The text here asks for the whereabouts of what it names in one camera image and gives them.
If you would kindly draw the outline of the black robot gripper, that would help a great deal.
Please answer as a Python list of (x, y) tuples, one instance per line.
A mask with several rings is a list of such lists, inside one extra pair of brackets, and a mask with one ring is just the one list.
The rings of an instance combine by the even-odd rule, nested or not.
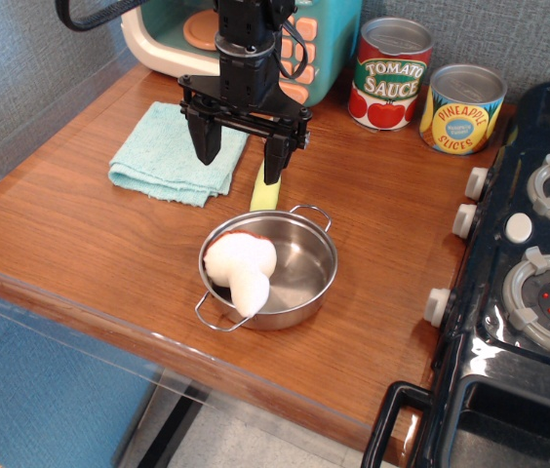
[(310, 109), (280, 87), (285, 70), (280, 53), (282, 38), (242, 47), (218, 36), (218, 76), (184, 74), (181, 112), (188, 123), (198, 159), (209, 166), (221, 146), (224, 127), (266, 138), (263, 181), (280, 180), (292, 154), (309, 141)]

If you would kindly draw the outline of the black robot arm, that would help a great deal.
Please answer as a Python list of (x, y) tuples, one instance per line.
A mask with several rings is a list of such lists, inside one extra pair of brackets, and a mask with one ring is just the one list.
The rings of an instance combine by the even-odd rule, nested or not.
[(298, 77), (308, 63), (290, 73), (282, 59), (285, 31), (305, 43), (289, 21), (293, 1), (216, 1), (218, 76), (183, 75), (180, 103), (198, 159), (213, 162), (224, 127), (265, 139), (263, 181), (276, 183), (292, 154), (309, 139), (310, 109), (280, 87), (280, 77)]

